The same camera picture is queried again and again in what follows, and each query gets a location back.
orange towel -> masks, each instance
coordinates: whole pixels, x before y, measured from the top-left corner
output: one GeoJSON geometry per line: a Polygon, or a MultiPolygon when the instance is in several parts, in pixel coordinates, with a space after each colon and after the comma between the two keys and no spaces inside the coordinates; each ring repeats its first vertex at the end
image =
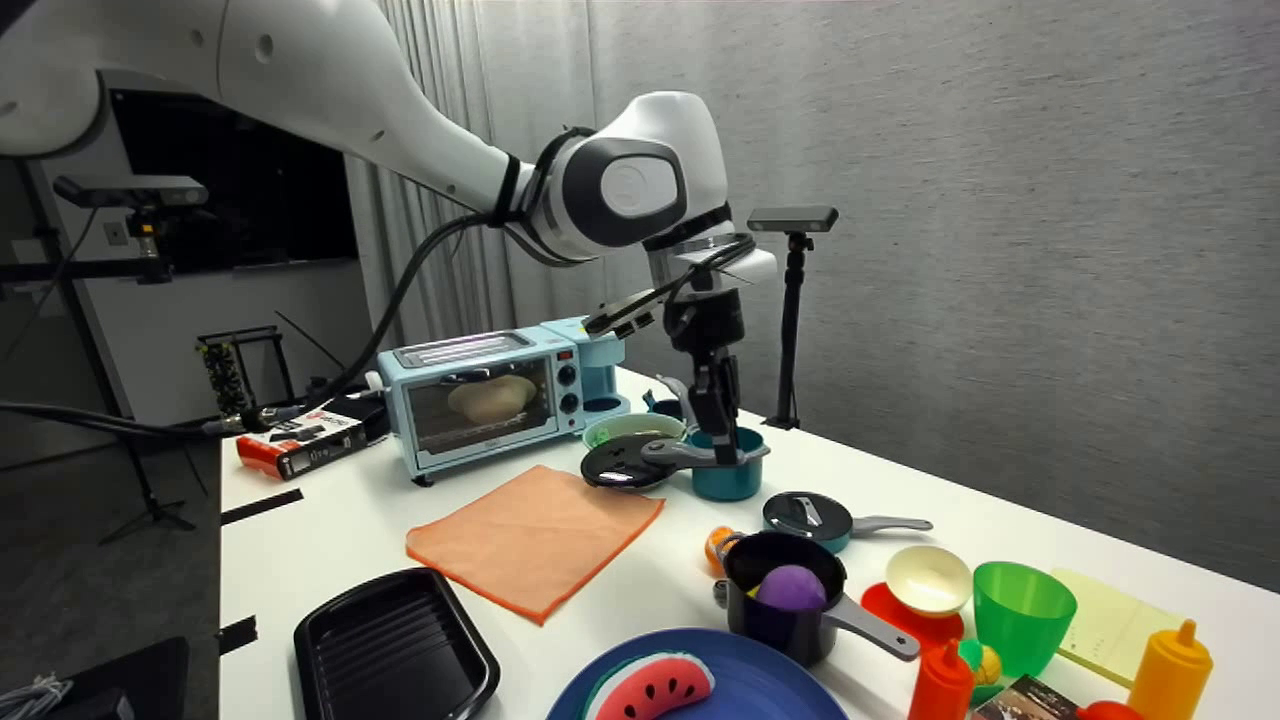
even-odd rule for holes
{"type": "Polygon", "coordinates": [[[622,496],[537,464],[467,507],[413,527],[407,557],[544,623],[659,507],[665,500],[622,496]]]}

blue bowl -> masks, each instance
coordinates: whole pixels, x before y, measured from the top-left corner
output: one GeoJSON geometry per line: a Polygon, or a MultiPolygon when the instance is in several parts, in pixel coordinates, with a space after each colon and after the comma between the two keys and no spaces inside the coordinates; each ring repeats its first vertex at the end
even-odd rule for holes
{"type": "MultiPolygon", "coordinates": [[[[688,450],[713,450],[713,437],[709,434],[693,434],[683,443],[688,450]]],[[[766,450],[766,437],[741,429],[737,434],[737,450],[741,452],[757,452],[757,450],[766,450]]],[[[706,496],[706,500],[717,500],[717,506],[750,500],[750,496],[759,494],[759,464],[766,464],[766,457],[757,457],[754,464],[741,464],[741,467],[693,467],[693,494],[706,496]]]]}

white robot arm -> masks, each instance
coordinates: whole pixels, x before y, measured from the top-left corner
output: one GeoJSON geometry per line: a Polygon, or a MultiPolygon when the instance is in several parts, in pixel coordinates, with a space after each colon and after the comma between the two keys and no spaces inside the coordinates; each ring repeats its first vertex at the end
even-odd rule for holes
{"type": "MultiPolygon", "coordinates": [[[[0,155],[74,150],[105,111],[102,73],[135,73],[515,219],[557,265],[645,246],[656,284],[671,284],[688,251],[741,239],[699,98],[637,98],[602,132],[565,135],[526,165],[432,107],[378,0],[7,0],[0,34],[0,155]]],[[[768,251],[737,265],[774,271],[768,251]]],[[[699,344],[699,324],[737,311],[724,292],[722,281],[688,290],[683,304],[667,304],[667,333],[698,356],[698,378],[713,369],[717,390],[693,384],[713,391],[699,426],[734,443],[724,363],[741,333],[699,344]]]]}

watermelon slice toy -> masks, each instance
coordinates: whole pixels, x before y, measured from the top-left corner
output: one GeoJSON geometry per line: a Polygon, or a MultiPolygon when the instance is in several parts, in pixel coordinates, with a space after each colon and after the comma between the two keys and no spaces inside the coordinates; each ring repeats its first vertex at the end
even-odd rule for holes
{"type": "Polygon", "coordinates": [[[699,705],[717,691],[717,677],[688,652],[653,652],[611,672],[591,705],[589,720],[656,720],[677,707],[699,705]]]}

black monitor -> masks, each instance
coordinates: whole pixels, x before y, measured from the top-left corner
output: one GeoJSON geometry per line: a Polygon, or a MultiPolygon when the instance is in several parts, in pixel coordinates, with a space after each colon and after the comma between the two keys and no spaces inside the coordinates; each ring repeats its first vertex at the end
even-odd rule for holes
{"type": "Polygon", "coordinates": [[[135,176],[208,189],[208,209],[166,239],[178,271],[358,256],[339,151],[202,98],[116,88],[113,107],[135,176]]]}

